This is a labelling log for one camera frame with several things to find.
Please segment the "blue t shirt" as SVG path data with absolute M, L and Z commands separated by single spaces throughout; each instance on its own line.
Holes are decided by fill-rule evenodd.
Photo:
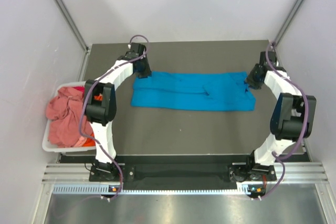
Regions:
M 253 111 L 256 99 L 244 82 L 246 72 L 152 72 L 133 84 L 131 105 L 186 111 Z

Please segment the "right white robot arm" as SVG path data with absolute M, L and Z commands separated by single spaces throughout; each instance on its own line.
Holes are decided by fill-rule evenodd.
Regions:
M 267 86 L 277 99 L 270 119 L 270 134 L 263 144 L 251 153 L 251 163 L 245 166 L 245 174 L 252 180 L 264 174 L 264 167 L 274 164 L 276 158 L 288 147 L 299 147 L 312 132 L 317 100 L 304 95 L 291 81 L 286 70 L 279 65 L 274 51 L 262 51 L 259 63 L 245 79 L 250 88 Z

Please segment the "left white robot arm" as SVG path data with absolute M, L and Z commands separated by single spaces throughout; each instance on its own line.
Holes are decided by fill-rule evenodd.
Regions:
M 116 90 L 130 76 L 139 78 L 152 75 L 146 46 L 132 42 L 124 56 L 120 56 L 114 65 L 101 77 L 85 83 L 85 116 L 93 130 L 96 143 L 96 160 L 103 163 L 101 174 L 107 180 L 114 180 L 119 168 L 112 161 L 116 157 L 113 146 L 112 123 L 117 112 Z

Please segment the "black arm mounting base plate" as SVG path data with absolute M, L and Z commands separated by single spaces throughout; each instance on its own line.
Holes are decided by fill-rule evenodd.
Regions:
M 233 189 L 234 183 L 274 182 L 274 166 L 254 169 L 250 155 L 119 155 L 116 164 L 93 156 L 67 156 L 83 164 L 90 182 L 123 182 L 123 189 Z

